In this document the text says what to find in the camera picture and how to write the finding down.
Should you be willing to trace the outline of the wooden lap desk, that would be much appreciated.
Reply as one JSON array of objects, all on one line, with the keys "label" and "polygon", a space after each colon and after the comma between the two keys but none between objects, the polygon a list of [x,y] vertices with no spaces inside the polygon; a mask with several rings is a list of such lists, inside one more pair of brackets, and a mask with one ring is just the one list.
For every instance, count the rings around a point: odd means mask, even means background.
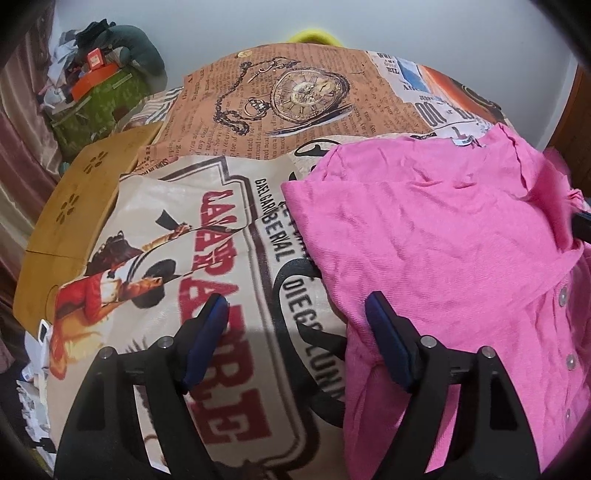
[{"label": "wooden lap desk", "polygon": [[135,168],[139,150],[161,126],[132,128],[84,147],[58,182],[28,242],[14,296],[13,316],[30,334],[54,319],[59,287],[85,271],[119,177]]}]

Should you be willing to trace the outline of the grey plush toy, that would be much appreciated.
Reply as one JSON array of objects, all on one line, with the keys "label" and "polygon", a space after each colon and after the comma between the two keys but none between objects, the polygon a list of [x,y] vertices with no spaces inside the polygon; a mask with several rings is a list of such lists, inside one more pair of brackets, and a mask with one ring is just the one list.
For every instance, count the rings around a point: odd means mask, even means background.
[{"label": "grey plush toy", "polygon": [[164,62],[148,36],[131,25],[114,25],[108,29],[107,45],[117,54],[122,65],[131,64],[152,77],[164,73]]}]

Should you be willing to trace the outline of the yellow foam arch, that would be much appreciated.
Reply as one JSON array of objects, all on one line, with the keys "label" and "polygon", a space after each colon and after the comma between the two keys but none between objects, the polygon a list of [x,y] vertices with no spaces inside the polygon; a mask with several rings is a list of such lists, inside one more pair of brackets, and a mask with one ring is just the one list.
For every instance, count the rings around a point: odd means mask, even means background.
[{"label": "yellow foam arch", "polygon": [[342,47],[342,42],[328,31],[318,28],[308,28],[298,31],[288,38],[289,43],[317,44],[332,47]]}]

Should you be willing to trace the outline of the striped red beige curtain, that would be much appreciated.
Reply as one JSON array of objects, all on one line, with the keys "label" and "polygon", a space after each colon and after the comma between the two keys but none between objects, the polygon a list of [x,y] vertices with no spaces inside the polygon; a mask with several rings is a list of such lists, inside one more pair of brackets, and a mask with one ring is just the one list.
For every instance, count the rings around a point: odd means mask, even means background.
[{"label": "striped red beige curtain", "polygon": [[47,81],[54,8],[53,1],[1,3],[1,305],[7,308],[62,161],[37,102]]}]

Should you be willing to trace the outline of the pink polo shirt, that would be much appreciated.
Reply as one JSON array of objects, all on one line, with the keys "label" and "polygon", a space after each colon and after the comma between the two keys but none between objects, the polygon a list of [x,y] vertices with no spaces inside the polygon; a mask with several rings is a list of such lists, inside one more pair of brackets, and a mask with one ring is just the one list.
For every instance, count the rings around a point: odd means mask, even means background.
[{"label": "pink polo shirt", "polygon": [[590,247],[570,227],[586,203],[560,155],[501,124],[468,145],[379,138],[281,190],[348,321],[349,476],[375,474],[409,402],[363,308],[375,291],[448,348],[493,347],[549,465],[590,406]]}]

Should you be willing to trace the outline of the orange box on bin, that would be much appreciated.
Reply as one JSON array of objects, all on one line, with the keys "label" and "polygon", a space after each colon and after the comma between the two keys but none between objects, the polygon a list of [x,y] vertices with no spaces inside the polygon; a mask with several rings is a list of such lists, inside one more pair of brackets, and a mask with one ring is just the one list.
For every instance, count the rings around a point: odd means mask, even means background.
[{"label": "orange box on bin", "polygon": [[80,78],[71,88],[72,98],[77,101],[88,93],[92,88],[99,85],[103,81],[110,78],[117,73],[119,67],[116,63],[107,64],[96,70],[88,72],[85,76]]}]

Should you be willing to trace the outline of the green storage bin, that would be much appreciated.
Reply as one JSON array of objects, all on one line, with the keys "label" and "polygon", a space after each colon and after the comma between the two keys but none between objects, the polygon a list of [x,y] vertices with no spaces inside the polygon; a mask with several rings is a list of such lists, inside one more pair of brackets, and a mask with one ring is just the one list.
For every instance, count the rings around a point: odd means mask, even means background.
[{"label": "green storage bin", "polygon": [[64,161],[87,145],[109,136],[115,124],[150,93],[144,78],[124,68],[91,88],[65,109],[48,113]]}]

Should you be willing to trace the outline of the printed collage bedsheet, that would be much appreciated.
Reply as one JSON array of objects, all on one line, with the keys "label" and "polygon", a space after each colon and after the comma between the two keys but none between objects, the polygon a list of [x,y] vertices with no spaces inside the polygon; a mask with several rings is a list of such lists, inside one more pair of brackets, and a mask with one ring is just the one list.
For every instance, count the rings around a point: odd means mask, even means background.
[{"label": "printed collage bedsheet", "polygon": [[504,118],[447,75],[384,53],[274,44],[188,75],[158,138],[120,180],[85,273],[57,294],[52,439],[101,348],[146,349],[218,293],[228,329],[187,404],[223,477],[345,478],[345,365],[307,333],[343,339],[346,322],[318,279],[273,286],[305,256],[280,186],[342,143],[477,138]]}]

